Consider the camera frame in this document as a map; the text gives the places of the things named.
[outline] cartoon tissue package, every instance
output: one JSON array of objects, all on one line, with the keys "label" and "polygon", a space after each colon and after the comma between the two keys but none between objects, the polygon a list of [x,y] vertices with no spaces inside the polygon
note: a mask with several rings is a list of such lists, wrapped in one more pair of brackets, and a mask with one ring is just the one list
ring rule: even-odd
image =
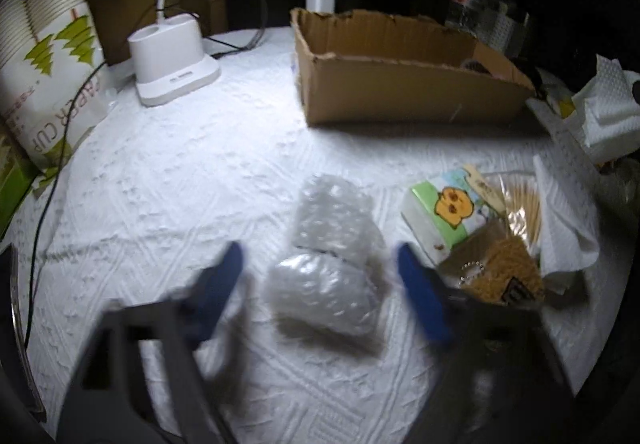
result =
[{"label": "cartoon tissue package", "polygon": [[502,196],[473,166],[416,184],[402,201],[402,217],[435,266],[503,215]]}]

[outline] table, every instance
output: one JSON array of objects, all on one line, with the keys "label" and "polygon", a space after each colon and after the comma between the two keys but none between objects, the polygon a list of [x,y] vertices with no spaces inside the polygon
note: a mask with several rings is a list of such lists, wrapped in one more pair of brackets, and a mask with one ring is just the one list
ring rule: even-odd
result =
[{"label": "table", "polygon": [[[239,45],[251,31],[223,35]],[[190,283],[226,241],[248,254],[245,280],[212,342],[198,352],[240,442],[400,442],[434,378],[426,345],[390,260],[378,327],[344,338],[276,323],[261,297],[287,246],[298,190],[313,172],[352,180],[374,198],[391,250],[412,240],[399,205],[407,187],[447,169],[532,171],[534,154],[571,153],[564,170],[588,181],[613,211],[603,215],[601,254],[584,272],[588,301],[543,317],[578,391],[614,323],[635,248],[619,188],[581,160],[546,106],[530,104],[551,132],[452,125],[354,125],[309,129],[292,74],[289,28],[268,30],[252,52],[221,60],[213,85],[158,108],[131,83],[62,174],[38,251],[42,266],[29,358],[55,430],[82,342],[111,298],[150,302]],[[28,197],[2,241],[19,251],[26,319],[28,271],[46,197]],[[176,430],[158,363],[143,346],[165,427]]]}]

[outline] cartoon character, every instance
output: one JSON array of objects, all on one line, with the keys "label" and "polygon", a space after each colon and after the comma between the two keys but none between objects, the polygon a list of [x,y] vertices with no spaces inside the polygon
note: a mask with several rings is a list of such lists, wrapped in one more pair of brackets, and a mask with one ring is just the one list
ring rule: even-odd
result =
[{"label": "cartoon character", "polygon": [[446,187],[438,193],[435,212],[456,229],[462,219],[471,217],[474,212],[474,203],[463,189]]}]

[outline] tissue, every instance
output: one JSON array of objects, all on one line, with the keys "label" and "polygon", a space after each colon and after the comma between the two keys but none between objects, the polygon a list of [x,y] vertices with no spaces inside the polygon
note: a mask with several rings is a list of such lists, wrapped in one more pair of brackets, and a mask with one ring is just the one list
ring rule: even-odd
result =
[{"label": "tissue", "polygon": [[574,96],[576,110],[565,124],[594,164],[640,148],[640,106],[632,93],[636,81],[639,74],[597,55],[596,76]]},{"label": "tissue", "polygon": [[552,167],[534,156],[540,194],[540,272],[547,288],[562,294],[571,286],[575,271],[593,265],[600,254],[595,225],[595,204],[562,182]]}]

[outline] cardboard box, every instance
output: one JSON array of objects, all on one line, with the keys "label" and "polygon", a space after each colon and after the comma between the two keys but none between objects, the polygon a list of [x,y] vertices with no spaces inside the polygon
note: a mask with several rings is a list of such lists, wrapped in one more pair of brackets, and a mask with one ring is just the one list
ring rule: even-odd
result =
[{"label": "cardboard box", "polygon": [[[309,125],[345,121],[507,123],[534,94],[509,60],[430,18],[291,12]],[[491,72],[461,69],[468,59]]]}]

